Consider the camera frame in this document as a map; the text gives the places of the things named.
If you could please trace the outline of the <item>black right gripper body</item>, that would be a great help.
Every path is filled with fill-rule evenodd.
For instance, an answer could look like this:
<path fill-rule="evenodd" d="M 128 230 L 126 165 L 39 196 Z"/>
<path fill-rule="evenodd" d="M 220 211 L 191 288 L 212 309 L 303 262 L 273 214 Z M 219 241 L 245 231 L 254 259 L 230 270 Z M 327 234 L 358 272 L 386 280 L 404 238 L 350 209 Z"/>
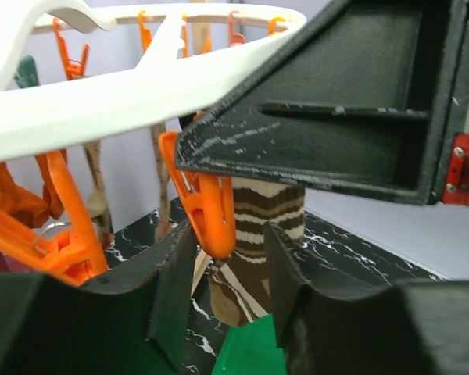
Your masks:
<path fill-rule="evenodd" d="M 469 1 L 433 195 L 469 207 Z"/>

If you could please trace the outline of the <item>orange gripped clothes peg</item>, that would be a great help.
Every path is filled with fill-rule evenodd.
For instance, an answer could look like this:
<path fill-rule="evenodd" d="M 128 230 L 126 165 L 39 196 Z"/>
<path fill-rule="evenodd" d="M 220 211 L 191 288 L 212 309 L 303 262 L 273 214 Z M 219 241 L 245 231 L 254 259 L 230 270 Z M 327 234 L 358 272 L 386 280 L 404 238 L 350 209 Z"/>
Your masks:
<path fill-rule="evenodd" d="M 235 248 L 235 205 L 230 177 L 179 170 L 174 154 L 178 132 L 159 136 L 159 149 L 202 249 L 225 259 Z"/>

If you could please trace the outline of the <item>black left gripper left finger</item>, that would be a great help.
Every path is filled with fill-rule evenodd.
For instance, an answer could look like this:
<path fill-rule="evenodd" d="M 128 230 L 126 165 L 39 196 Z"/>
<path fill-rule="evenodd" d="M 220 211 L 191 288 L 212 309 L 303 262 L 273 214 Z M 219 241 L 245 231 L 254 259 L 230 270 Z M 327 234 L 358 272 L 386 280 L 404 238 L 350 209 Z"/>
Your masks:
<path fill-rule="evenodd" d="M 197 249 L 187 221 L 80 287 L 0 273 L 0 374 L 173 374 Z"/>

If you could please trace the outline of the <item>teal clothes peg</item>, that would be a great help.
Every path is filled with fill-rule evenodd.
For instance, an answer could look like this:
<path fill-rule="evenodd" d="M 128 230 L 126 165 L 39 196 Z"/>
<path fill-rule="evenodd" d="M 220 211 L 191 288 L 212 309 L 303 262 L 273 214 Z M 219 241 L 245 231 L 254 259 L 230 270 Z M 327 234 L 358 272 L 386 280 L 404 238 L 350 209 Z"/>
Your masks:
<path fill-rule="evenodd" d="M 21 59 L 14 75 L 14 81 L 21 89 L 40 85 L 36 63 L 31 55 L 26 55 Z"/>

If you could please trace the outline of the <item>orange hanging sock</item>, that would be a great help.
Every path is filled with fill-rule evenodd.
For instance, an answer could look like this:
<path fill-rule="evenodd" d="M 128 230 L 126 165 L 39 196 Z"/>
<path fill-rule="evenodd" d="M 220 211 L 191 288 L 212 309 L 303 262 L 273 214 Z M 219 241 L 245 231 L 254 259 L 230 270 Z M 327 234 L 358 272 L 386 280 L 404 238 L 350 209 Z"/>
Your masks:
<path fill-rule="evenodd" d="M 0 210 L 29 228 L 42 227 L 49 218 L 58 219 L 64 213 L 46 154 L 36 155 L 35 159 L 44 181 L 41 197 L 16 184 L 7 164 L 0 162 Z"/>

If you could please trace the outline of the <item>wooden drying rack frame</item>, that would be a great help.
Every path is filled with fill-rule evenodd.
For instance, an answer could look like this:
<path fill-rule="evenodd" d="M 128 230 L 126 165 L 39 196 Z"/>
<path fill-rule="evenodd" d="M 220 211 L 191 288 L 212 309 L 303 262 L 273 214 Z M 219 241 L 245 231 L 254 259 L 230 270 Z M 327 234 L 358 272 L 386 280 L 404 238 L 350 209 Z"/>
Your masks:
<path fill-rule="evenodd" d="M 200 23 L 194 21 L 192 24 L 192 41 L 193 50 L 196 55 L 201 55 L 207 41 L 210 40 L 210 24 L 208 22 Z M 191 296 L 195 293 L 196 288 L 202 279 L 203 274 L 209 265 L 210 257 L 202 250 L 199 250 L 195 259 L 195 268 L 192 278 Z"/>

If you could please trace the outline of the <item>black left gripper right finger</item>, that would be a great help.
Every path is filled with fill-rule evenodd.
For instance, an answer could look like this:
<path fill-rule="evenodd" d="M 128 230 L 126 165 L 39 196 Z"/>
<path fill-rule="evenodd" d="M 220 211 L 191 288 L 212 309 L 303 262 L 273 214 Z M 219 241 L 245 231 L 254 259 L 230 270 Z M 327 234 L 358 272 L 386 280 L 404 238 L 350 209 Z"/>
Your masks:
<path fill-rule="evenodd" d="M 277 344 L 290 374 L 469 374 L 469 280 L 376 286 L 264 227 Z"/>

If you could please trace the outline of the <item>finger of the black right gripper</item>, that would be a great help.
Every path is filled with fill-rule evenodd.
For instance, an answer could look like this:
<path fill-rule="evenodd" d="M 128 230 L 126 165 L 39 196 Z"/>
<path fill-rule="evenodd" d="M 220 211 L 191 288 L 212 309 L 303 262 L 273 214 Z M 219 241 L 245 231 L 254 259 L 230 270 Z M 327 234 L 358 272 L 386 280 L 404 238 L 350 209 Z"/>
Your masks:
<path fill-rule="evenodd" d="M 178 137 L 183 170 L 435 203 L 466 1 L 333 1 Z"/>

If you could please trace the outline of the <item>white round clip hanger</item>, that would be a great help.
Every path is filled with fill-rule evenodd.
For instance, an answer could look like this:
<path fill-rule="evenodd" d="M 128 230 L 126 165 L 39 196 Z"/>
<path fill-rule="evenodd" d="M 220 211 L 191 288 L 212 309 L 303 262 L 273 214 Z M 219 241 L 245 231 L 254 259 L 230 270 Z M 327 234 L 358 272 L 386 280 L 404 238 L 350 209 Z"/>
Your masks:
<path fill-rule="evenodd" d="M 90 33 L 132 23 L 140 11 L 159 24 L 136 67 L 82 80 L 9 90 L 31 34 L 54 19 Z M 243 45 L 185 59 L 184 21 L 219 23 L 229 15 L 281 31 Z M 82 1 L 0 1 L 0 162 L 107 138 L 212 105 L 244 80 L 303 27 L 306 17 L 269 5 L 176 3 L 92 8 Z"/>

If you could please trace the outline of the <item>green plastic tray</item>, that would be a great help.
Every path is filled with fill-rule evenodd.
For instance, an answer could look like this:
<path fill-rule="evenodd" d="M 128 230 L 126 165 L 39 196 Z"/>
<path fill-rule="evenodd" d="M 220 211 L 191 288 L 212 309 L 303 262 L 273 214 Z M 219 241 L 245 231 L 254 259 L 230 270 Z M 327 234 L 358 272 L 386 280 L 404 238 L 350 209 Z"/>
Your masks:
<path fill-rule="evenodd" d="M 213 375 L 286 375 L 284 351 L 277 346 L 273 316 L 231 327 Z"/>

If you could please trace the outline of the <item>argyle brown hanging sock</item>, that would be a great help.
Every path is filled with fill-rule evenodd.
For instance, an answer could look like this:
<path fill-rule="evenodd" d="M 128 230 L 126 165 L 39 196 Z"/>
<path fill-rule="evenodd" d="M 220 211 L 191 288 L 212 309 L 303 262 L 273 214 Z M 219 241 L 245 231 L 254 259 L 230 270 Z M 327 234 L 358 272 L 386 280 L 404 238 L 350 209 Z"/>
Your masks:
<path fill-rule="evenodd" d="M 165 123 L 158 123 L 150 127 L 152 146 L 156 158 L 156 172 L 159 178 L 159 220 L 155 228 L 155 242 L 164 239 L 170 231 L 170 202 L 167 193 L 170 176 L 159 149 L 159 137 L 165 131 Z M 88 196 L 86 206 L 91 221 L 97 225 L 98 239 L 102 247 L 107 248 L 114 238 L 114 231 L 109 203 L 107 202 L 106 187 L 101 171 L 101 141 L 85 143 L 83 148 L 93 180 L 93 187 Z"/>

